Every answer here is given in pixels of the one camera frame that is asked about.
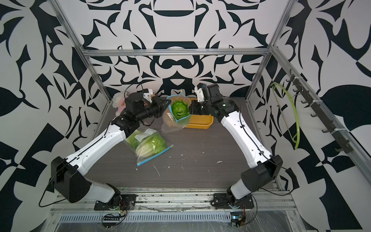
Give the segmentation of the yellow plastic tray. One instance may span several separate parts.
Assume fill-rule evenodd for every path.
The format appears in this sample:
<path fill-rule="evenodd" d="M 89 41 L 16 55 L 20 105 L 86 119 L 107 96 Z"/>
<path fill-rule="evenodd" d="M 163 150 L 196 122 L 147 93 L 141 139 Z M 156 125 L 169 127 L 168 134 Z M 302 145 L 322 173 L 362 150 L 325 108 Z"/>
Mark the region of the yellow plastic tray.
<path fill-rule="evenodd" d="M 189 124 L 186 128 L 191 129 L 208 129 L 214 122 L 214 117 L 211 115 L 194 115 L 191 114 Z"/>

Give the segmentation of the clear zipper bag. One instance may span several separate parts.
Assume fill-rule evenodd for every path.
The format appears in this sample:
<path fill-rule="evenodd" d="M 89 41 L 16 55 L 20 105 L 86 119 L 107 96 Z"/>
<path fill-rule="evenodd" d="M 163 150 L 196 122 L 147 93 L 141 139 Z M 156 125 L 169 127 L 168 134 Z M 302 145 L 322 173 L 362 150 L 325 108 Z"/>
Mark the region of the clear zipper bag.
<path fill-rule="evenodd" d="M 162 155 L 174 146 L 166 141 L 157 130 L 151 128 L 135 130 L 124 141 L 135 153 L 137 166 L 141 166 Z"/>
<path fill-rule="evenodd" d="M 191 118 L 189 110 L 191 100 L 185 95 L 185 91 L 180 90 L 178 94 L 168 96 L 166 100 L 170 104 L 162 116 L 162 131 L 164 133 L 171 133 L 188 126 Z"/>

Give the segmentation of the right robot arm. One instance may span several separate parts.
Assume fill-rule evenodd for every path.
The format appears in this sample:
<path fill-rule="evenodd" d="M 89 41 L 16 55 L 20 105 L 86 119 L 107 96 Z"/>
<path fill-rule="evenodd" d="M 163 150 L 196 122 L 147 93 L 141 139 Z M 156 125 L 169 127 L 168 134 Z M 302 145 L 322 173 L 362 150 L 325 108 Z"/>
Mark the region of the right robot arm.
<path fill-rule="evenodd" d="M 216 84 L 199 84 L 194 89 L 189 111 L 192 115 L 212 115 L 232 135 L 241 149 L 248 170 L 228 189 L 230 201 L 234 202 L 259 190 L 273 181 L 282 169 L 283 160 L 267 150 L 245 122 L 240 108 L 230 97 L 224 97 Z"/>

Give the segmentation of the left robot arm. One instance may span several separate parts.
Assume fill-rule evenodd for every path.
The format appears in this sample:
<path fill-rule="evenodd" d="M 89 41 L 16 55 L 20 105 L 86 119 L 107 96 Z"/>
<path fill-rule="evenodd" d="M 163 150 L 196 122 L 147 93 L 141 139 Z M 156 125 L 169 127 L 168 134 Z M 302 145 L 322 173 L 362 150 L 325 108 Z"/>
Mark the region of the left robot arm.
<path fill-rule="evenodd" d="M 170 99 L 159 96 L 153 96 L 149 104 L 145 102 L 143 94 L 130 94 L 125 99 L 125 109 L 104 132 L 68 157 L 55 158 L 51 162 L 50 186 L 69 203 L 96 201 L 110 207 L 118 206 L 122 198 L 117 188 L 88 180 L 85 175 L 110 149 L 132 135 L 143 120 L 161 117 L 171 104 Z"/>

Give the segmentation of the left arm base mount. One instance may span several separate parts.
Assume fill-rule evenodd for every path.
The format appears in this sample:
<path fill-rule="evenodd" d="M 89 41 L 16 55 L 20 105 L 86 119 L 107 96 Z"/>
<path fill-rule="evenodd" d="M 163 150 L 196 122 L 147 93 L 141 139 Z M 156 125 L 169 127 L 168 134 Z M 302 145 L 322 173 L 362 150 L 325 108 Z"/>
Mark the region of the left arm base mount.
<path fill-rule="evenodd" d="M 108 203 L 96 201 L 94 211 L 131 210 L 136 204 L 136 194 L 115 195 Z"/>

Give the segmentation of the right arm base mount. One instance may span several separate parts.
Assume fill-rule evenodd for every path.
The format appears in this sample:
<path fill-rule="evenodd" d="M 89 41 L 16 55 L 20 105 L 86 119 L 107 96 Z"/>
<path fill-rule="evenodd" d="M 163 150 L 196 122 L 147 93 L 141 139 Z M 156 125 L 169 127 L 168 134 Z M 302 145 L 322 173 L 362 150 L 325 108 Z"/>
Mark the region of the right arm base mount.
<path fill-rule="evenodd" d="M 244 196 L 241 199 L 235 199 L 229 193 L 215 193 L 211 205 L 216 209 L 252 209 L 254 208 L 254 201 L 251 195 Z"/>

